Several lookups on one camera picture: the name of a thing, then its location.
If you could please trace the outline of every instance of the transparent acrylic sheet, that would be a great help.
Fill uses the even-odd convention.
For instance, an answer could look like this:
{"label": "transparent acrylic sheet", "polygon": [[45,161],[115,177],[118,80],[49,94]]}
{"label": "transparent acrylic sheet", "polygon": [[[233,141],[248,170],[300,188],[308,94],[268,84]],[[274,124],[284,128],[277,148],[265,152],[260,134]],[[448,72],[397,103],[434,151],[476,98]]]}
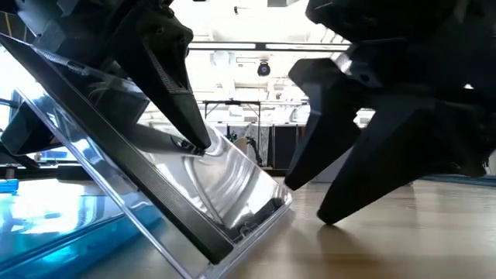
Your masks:
{"label": "transparent acrylic sheet", "polygon": [[[60,57],[50,55],[47,57],[58,64],[71,67],[72,72],[92,77],[95,82],[86,85],[97,86],[99,91],[112,90],[114,93],[117,91],[120,94],[117,96],[122,98],[132,95],[146,99],[132,82],[81,65],[74,66]],[[212,145],[205,154],[199,154],[173,126],[152,128],[160,134],[160,139],[164,140],[159,141],[158,145],[157,141],[147,142],[146,136],[145,140],[141,140],[140,135],[128,134],[128,142],[133,143],[134,148],[138,149],[165,178],[168,185],[164,187],[173,187],[181,193],[185,200],[196,207],[198,212],[235,244],[234,251],[216,266],[209,264],[198,251],[195,256],[186,255],[184,251],[193,250],[192,244],[185,236],[180,235],[167,221],[166,216],[164,222],[170,228],[169,235],[156,234],[142,224],[133,212],[136,204],[126,203],[121,193],[115,190],[116,185],[121,189],[124,185],[129,190],[136,190],[136,186],[111,162],[105,151],[95,144],[73,117],[57,104],[12,55],[3,55],[0,62],[8,65],[3,67],[3,69],[8,68],[7,71],[0,72],[0,82],[3,87],[15,88],[19,91],[55,136],[73,153],[107,195],[114,199],[182,277],[218,277],[223,274],[281,217],[291,203],[291,195],[286,187],[275,182],[222,134],[209,126],[208,133]],[[112,109],[117,108],[107,106],[106,111],[100,110],[100,113],[108,115],[106,113]],[[116,119],[108,119],[108,121],[113,126],[120,124],[115,122]],[[262,214],[262,219],[256,217],[255,215],[260,211],[267,210],[264,205],[271,201],[276,204],[268,209],[271,211]],[[148,203],[150,200],[141,194],[140,202]],[[171,249],[172,243],[176,246],[175,249]]]}

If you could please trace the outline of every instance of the camera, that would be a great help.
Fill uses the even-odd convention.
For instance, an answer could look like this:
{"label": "camera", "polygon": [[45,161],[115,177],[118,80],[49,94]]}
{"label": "camera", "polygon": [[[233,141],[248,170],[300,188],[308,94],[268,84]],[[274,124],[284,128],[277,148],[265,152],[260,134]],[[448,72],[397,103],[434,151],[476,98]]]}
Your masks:
{"label": "camera", "polygon": [[260,62],[260,65],[258,66],[257,70],[258,76],[259,77],[266,77],[270,74],[270,66],[269,63],[266,61]]}

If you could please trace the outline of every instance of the wooden surface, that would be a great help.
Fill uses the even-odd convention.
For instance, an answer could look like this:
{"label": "wooden surface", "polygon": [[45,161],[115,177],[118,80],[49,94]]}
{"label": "wooden surface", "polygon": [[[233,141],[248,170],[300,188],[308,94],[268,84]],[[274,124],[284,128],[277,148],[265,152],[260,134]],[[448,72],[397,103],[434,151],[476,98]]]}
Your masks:
{"label": "wooden surface", "polygon": [[325,192],[295,192],[231,278],[496,278],[496,188],[416,181],[334,227],[315,217]]}

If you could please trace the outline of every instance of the blue tray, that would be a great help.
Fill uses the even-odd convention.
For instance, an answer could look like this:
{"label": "blue tray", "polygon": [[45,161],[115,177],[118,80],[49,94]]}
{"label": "blue tray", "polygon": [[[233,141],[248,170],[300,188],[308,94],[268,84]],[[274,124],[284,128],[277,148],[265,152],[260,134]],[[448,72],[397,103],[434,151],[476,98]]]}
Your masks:
{"label": "blue tray", "polygon": [[[111,198],[94,195],[0,194],[0,278],[70,278],[110,255],[139,230]],[[136,214],[148,226],[160,220],[152,205]]]}

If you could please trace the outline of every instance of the black robotic finger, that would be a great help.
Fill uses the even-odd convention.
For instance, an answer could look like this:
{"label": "black robotic finger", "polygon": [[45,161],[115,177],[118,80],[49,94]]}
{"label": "black robotic finger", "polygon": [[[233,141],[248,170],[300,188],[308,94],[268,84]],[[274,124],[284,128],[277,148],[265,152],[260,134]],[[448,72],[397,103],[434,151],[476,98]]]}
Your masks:
{"label": "black robotic finger", "polygon": [[323,222],[334,224],[438,166],[432,116],[412,102],[381,102],[322,202]]}
{"label": "black robotic finger", "polygon": [[345,153],[360,135],[353,122],[360,85],[330,59],[302,59],[289,77],[310,99],[305,135],[294,153],[285,184],[297,190]]}
{"label": "black robotic finger", "polygon": [[170,122],[196,147],[210,137],[189,84],[184,59],[192,31],[174,15],[138,4],[109,40],[120,67]]}

